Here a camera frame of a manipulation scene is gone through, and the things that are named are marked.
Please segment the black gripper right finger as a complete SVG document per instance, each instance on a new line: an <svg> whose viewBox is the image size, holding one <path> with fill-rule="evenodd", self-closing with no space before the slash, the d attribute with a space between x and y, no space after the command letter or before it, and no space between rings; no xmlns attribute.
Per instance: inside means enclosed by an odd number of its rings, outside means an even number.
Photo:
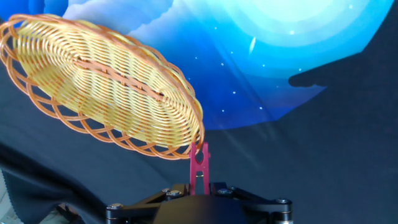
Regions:
<svg viewBox="0 0 398 224"><path fill-rule="evenodd" d="M238 212L247 223L293 224L292 201L286 198L266 199L224 182L211 183L211 195L238 204Z"/></svg>

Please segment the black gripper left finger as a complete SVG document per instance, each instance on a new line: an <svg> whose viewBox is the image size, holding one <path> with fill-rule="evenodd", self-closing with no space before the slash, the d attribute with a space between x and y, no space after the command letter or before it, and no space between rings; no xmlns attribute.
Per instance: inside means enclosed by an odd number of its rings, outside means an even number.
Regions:
<svg viewBox="0 0 398 224"><path fill-rule="evenodd" d="M189 195L189 184L175 184L171 189L163 189L132 205L108 205L105 211L106 224L151 222L164 202Z"/></svg>

